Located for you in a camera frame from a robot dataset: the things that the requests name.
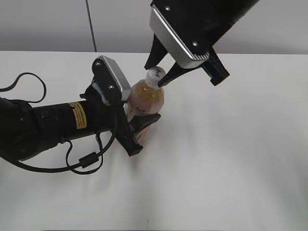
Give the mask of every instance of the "orange liquid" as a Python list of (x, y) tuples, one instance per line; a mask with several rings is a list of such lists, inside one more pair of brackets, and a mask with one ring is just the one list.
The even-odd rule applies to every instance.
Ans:
[[(145, 80), (139, 81), (131, 88), (131, 94), (128, 99), (128, 121), (135, 115), (148, 116), (156, 114), (163, 107), (165, 94), (162, 88), (152, 88)], [(136, 135), (138, 143), (143, 143), (144, 137), (150, 126)]]

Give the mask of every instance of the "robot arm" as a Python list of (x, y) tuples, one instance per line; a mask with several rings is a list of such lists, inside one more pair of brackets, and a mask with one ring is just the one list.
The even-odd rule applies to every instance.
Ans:
[(109, 146), (116, 138), (129, 156), (138, 154), (142, 146), (134, 134), (155, 123), (160, 115), (135, 116), (128, 122), (123, 105), (129, 97), (130, 85), (119, 66), (114, 60), (100, 56), (94, 61), (92, 71), (92, 83), (80, 95), (83, 101), (33, 108), (27, 101), (0, 98), (0, 156), (30, 171), (53, 173), (85, 168), (99, 161), (108, 147), (81, 158), (72, 167), (41, 169), (19, 161), (59, 143), (106, 131), (113, 134)]
[(230, 74), (213, 45), (258, 1), (153, 0), (150, 27), (154, 39), (145, 69), (158, 65), (170, 53), (175, 64), (159, 86), (198, 68), (218, 85)]

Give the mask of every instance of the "bottle cap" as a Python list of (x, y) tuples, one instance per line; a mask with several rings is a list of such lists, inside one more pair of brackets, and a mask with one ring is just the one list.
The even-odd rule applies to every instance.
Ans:
[(149, 69), (146, 74), (145, 82), (151, 87), (158, 88), (158, 82), (166, 75), (163, 68), (155, 66)]

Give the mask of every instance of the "yellow warning label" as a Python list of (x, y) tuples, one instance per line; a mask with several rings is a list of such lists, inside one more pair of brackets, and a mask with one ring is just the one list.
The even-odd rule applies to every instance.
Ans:
[(71, 105), (71, 107), (73, 108), (77, 129), (86, 128), (87, 118), (86, 118), (85, 111), (83, 110), (83, 107), (81, 106), (81, 104), (78, 102), (74, 102), (74, 103), (69, 103), (69, 105)]

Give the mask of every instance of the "black cable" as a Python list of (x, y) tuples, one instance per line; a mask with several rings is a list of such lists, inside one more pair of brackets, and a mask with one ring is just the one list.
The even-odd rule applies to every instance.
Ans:
[[(112, 143), (115, 141), (115, 138), (116, 138), (115, 136), (116, 136), (116, 131), (117, 131), (117, 127), (118, 127), (118, 119), (117, 119), (117, 116), (116, 116), (116, 110), (115, 109), (113, 110), (113, 112), (114, 112), (114, 118), (115, 118), (114, 129), (111, 131), (111, 133), (112, 133), (111, 138), (104, 148), (103, 148), (103, 145), (102, 145), (102, 140), (100, 138), (100, 133), (96, 134), (96, 141), (97, 141), (99, 148), (100, 148), (100, 152), (97, 153), (97, 156), (101, 157), (100, 165), (97, 168), (89, 170), (89, 171), (82, 172), (82, 171), (72, 169), (71, 170), (72, 172), (79, 174), (79, 175), (89, 175), (89, 174), (97, 172), (103, 166), (103, 154), (110, 148), (110, 146), (112, 145)], [(71, 145), (70, 148), (67, 150), (67, 153), (66, 153), (66, 156), (65, 156), (66, 166), (69, 167), (70, 165), (68, 163), (68, 156), (69, 156), (70, 152), (72, 151), (73, 144), (72, 144), (71, 141), (67, 141), (67, 142), (69, 142), (70, 145)]]
[(88, 0), (86, 0), (86, 6), (87, 6), (87, 14), (88, 14), (88, 18), (89, 18), (89, 24), (90, 24), (90, 30), (91, 30), (91, 36), (92, 36), (94, 51), (97, 52)]
[(8, 86), (7, 88), (0, 88), (0, 92), (5, 92), (5, 91), (9, 91), (9, 90), (12, 90), (14, 87), (16, 87), (16, 84), (18, 83), (19, 79), (24, 76), (24, 75), (32, 75), (32, 76), (35, 76), (43, 85), (43, 88), (44, 88), (44, 93), (43, 93), (43, 96), (42, 98), (39, 100), (39, 101), (26, 101), (27, 103), (40, 103), (44, 100), (44, 98), (46, 97), (46, 93), (47, 93), (47, 88), (46, 88), (46, 84), (44, 83), (44, 81), (38, 77), (36, 74), (33, 74), (33, 73), (30, 73), (30, 72), (24, 72), (24, 73), (21, 73), (17, 78), (16, 80), (14, 81), (14, 83), (10, 86)]
[[(70, 148), (67, 150), (67, 153), (66, 153), (66, 156), (65, 156), (65, 162), (66, 162), (66, 166), (70, 167), (70, 165), (69, 165), (69, 163), (68, 163), (68, 156), (69, 156), (70, 152), (72, 151), (73, 144), (72, 144), (71, 141), (67, 141), (67, 142), (69, 142), (71, 146), (70, 146)], [(100, 138), (100, 137), (98, 138), (98, 143), (99, 143), (99, 147), (101, 148), (101, 147), (102, 147), (102, 146), (101, 146), (102, 141), (101, 141), (101, 138)], [(71, 171), (74, 172), (74, 173), (76, 173), (76, 174), (78, 174), (78, 175), (90, 175), (90, 174), (92, 174), (92, 173), (97, 172), (102, 166), (103, 166), (103, 156), (102, 156), (102, 158), (101, 158), (101, 163), (100, 163), (100, 165), (99, 165), (97, 168), (95, 168), (95, 169), (92, 169), (92, 170), (89, 170), (89, 171), (85, 171), (85, 172), (78, 171), (78, 170), (75, 170), (75, 169), (71, 169)]]

